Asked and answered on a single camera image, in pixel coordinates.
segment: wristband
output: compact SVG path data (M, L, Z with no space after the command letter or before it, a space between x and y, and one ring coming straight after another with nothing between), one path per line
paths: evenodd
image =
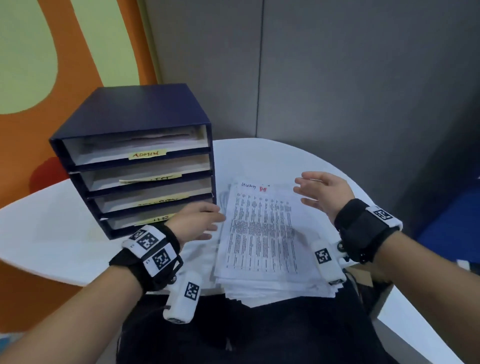
M144 292L165 288L183 266L180 243L164 224L144 225L122 247L109 264L127 267Z
M334 221L349 257L362 264L373 261L382 243L402 222L378 206L368 206L355 198L337 214Z

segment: orange wall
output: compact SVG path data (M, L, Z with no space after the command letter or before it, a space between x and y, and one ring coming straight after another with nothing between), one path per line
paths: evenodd
M66 178L48 138L92 91L103 86L72 3L38 0L38 4L53 38L58 73L53 89L39 103L17 113L0 114L0 207ZM156 84L137 2L117 0L117 4L139 83ZM36 55L31 57L35 63ZM78 290L0 262L0 332L29 329Z

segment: lap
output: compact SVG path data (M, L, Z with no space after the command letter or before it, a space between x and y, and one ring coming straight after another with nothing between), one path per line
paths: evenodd
M163 319L158 308L166 299L138 303L124 323L118 363L386 363L349 282L334 299L299 297L256 308L202 296L186 325ZM225 350L226 338L234 351Z

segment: hand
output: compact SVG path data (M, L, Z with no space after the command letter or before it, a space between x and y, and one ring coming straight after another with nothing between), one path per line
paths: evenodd
M332 224L343 206L355 198L347 181L334 174L304 172L301 176L295 179L300 187L293 187L293 192L310 197L302 198L302 203L326 213Z
M216 231L214 223L225 221L225 216L219 213L220 207L209 202L192 202L177 212L165 225L172 230L180 245L191 240L208 240L211 234L204 231Z

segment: navy blue file organizer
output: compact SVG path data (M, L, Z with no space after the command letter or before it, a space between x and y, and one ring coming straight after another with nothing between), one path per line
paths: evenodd
M194 138L171 141L165 148L158 147L159 142L152 142L152 146L129 145L138 140L142 143L159 140L152 137L153 134L155 137L165 131L185 134L182 133L185 130L194 130L191 133ZM155 216L156 213L161 216L162 211L174 211L175 208L192 201L208 200L216 203L211 124L186 84L100 87L55 132L50 138L50 144L109 239L135 232L138 226L132 225L131 221L137 217L143 221L141 216ZM133 154L152 150L161 152L159 156L150 158L129 158ZM181 161L201 161L202 163L196 165L201 168L184 173L171 173L172 176L175 175L173 179L110 183L107 187L92 188L97 175L109 176L110 173L116 176L123 171L127 173L151 168L155 171L152 175L157 176L163 175L163 168ZM196 193L178 200L103 212L98 204L99 199L122 201L128 196L162 191L161 188L151 190L157 187L175 189L178 183L186 182L178 185L185 186L188 182L206 183L207 179L210 180L211 192ZM125 224L130 225L123 226L122 221L128 221Z

